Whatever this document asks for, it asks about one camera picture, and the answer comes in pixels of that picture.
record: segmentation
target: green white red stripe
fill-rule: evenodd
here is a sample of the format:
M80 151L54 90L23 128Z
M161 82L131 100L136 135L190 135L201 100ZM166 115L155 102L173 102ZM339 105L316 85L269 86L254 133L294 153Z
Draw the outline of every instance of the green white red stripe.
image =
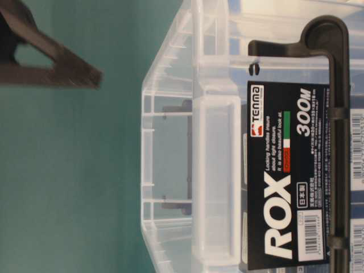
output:
M283 114L283 172L291 172L291 112Z

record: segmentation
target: green wall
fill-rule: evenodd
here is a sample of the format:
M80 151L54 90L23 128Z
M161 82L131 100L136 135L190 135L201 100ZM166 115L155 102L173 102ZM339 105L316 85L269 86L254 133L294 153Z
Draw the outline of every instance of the green wall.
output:
M182 0L24 0L99 90L0 88L0 272L154 272L139 227L140 88ZM24 63L49 64L32 48Z

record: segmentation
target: black handle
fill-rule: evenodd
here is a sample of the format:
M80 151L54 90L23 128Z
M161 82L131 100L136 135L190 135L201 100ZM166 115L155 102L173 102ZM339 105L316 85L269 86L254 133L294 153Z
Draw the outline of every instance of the black handle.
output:
M330 67L330 272L349 273L350 239L350 86L349 33L334 16L307 24L298 43L251 41L249 55L267 57L326 56Z

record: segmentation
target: black label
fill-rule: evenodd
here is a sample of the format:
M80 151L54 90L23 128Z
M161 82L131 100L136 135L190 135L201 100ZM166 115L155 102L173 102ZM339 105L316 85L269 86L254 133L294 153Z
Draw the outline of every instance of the black label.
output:
M327 85L248 83L249 270L328 263L328 92Z

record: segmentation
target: clear plastic container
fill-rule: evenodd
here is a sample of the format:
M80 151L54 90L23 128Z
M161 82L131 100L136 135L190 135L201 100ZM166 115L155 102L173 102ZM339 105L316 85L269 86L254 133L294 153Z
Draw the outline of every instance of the clear plastic container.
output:
M351 95L362 101L363 1L182 4L142 89L141 222L157 272L241 272L241 105L247 81L329 84L326 58L252 57L247 45L297 42L320 15L337 16L349 29ZM257 60L264 73L252 77L249 65ZM296 272L290 270L269 272Z

